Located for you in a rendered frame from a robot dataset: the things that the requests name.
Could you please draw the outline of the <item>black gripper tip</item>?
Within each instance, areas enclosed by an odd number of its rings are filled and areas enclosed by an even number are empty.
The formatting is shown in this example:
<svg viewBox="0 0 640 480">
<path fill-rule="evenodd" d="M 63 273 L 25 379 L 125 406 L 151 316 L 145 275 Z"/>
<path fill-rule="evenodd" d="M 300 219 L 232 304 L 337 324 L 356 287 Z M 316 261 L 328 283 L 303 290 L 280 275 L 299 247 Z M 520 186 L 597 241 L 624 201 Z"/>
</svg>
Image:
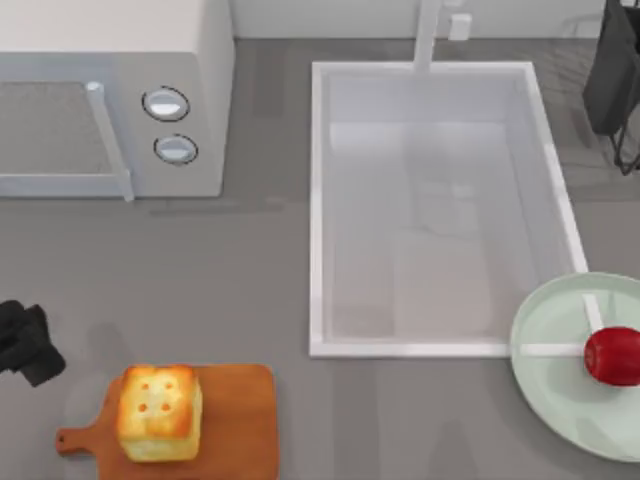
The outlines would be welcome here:
<svg viewBox="0 0 640 480">
<path fill-rule="evenodd" d="M 32 387 L 59 376 L 66 361 L 52 342 L 48 317 L 34 304 L 0 302 L 0 374 L 20 373 Z"/>
</svg>

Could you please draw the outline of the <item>red apple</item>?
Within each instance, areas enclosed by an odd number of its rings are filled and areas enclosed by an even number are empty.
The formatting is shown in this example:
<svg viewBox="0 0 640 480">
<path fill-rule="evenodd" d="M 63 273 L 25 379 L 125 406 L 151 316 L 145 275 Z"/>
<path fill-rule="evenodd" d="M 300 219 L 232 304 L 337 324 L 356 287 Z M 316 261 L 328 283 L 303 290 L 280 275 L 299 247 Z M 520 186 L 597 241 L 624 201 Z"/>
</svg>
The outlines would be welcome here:
<svg viewBox="0 0 640 480">
<path fill-rule="evenodd" d="M 584 347 L 584 365 L 597 381 L 616 387 L 640 385 L 640 331 L 607 327 L 593 333 Z"/>
</svg>

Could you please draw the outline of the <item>wooden cutting board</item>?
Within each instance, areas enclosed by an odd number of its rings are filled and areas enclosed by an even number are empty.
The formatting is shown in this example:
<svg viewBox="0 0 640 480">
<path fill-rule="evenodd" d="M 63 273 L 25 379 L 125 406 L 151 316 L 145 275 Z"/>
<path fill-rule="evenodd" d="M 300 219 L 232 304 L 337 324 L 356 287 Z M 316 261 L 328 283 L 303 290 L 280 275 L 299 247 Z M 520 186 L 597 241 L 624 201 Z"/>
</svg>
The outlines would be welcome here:
<svg viewBox="0 0 640 480">
<path fill-rule="evenodd" d="M 199 452 L 188 462 L 135 463 L 116 439 L 123 378 L 111 381 L 100 413 L 84 428 L 60 428 L 59 455 L 95 457 L 97 480 L 280 480 L 274 376 L 259 364 L 197 366 L 203 393 Z"/>
</svg>

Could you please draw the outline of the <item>round microwave knob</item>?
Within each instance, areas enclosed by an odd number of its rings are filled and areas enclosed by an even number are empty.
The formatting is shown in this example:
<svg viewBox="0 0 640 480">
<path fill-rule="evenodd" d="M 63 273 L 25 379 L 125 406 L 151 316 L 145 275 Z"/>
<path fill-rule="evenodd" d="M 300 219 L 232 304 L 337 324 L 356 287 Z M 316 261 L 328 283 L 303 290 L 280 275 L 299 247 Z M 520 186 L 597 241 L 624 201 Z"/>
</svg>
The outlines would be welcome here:
<svg viewBox="0 0 640 480">
<path fill-rule="evenodd" d="M 154 153 L 165 163 L 172 165 L 186 165 L 198 156 L 198 146 L 184 135 L 170 135 L 154 141 Z"/>
<path fill-rule="evenodd" d="M 179 90 L 162 86 L 142 95 L 144 111 L 160 122 L 178 122 L 190 112 L 188 98 Z"/>
</svg>

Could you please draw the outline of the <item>tall white tap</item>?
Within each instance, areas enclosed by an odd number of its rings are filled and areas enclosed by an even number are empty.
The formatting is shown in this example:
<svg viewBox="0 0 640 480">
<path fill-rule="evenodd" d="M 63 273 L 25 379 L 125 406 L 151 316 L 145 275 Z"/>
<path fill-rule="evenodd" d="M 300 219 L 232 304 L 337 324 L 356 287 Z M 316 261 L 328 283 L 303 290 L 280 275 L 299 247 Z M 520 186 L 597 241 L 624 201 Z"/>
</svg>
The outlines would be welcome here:
<svg viewBox="0 0 640 480">
<path fill-rule="evenodd" d="M 467 2 L 468 0 L 420 0 L 413 58 L 413 70 L 416 74 L 430 72 L 442 7 L 454 10 L 449 18 L 448 39 L 466 41 L 470 38 L 472 15 L 461 11 Z"/>
</svg>

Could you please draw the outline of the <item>pale microwave oven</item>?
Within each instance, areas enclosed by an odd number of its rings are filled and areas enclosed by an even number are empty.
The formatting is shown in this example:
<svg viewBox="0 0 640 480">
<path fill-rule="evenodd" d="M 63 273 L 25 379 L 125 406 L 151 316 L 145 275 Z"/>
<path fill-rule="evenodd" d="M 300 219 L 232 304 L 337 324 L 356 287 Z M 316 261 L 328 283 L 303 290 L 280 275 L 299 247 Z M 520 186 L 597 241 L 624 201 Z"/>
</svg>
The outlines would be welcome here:
<svg viewBox="0 0 640 480">
<path fill-rule="evenodd" d="M 135 199 L 219 195 L 234 62 L 228 0 L 0 0 L 0 198 L 124 199 L 90 81 L 105 87 Z M 182 120 L 144 111 L 162 86 L 188 98 Z M 154 153 L 175 134 L 197 144 L 193 162 Z"/>
</svg>

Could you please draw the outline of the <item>white sink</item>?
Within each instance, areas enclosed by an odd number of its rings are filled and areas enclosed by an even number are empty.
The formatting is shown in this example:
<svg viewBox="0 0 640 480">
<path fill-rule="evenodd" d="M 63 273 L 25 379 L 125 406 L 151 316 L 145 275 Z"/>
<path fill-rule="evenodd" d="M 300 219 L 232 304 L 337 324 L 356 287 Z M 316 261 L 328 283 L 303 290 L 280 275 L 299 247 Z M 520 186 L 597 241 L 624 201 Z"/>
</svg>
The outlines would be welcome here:
<svg viewBox="0 0 640 480">
<path fill-rule="evenodd" d="M 316 61 L 309 353 L 501 358 L 588 263 L 534 66 Z"/>
</svg>

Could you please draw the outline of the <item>pale green divided plate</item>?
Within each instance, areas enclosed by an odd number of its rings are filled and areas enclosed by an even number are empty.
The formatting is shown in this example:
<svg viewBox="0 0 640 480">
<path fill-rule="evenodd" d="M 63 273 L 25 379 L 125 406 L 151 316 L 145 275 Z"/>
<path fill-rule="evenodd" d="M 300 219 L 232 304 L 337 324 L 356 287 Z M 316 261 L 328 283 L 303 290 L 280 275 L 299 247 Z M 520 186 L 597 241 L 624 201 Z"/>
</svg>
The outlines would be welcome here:
<svg viewBox="0 0 640 480">
<path fill-rule="evenodd" d="M 640 280 L 587 272 L 554 279 L 519 308 L 511 367 L 531 410 L 552 431 L 596 456 L 640 464 L 640 385 L 596 380 L 584 362 L 601 328 L 640 333 Z"/>
</svg>

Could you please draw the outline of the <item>toasted bread loaf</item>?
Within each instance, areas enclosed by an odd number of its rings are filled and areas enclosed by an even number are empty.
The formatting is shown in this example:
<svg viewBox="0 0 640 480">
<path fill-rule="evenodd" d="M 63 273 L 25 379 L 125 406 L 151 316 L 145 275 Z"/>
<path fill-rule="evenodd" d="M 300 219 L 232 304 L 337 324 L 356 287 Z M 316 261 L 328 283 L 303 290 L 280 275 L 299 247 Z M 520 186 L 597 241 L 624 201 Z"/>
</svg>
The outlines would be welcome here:
<svg viewBox="0 0 640 480">
<path fill-rule="evenodd" d="M 115 431 L 136 463 L 182 462 L 200 447 L 203 393 L 187 365 L 133 365 L 121 381 Z"/>
</svg>

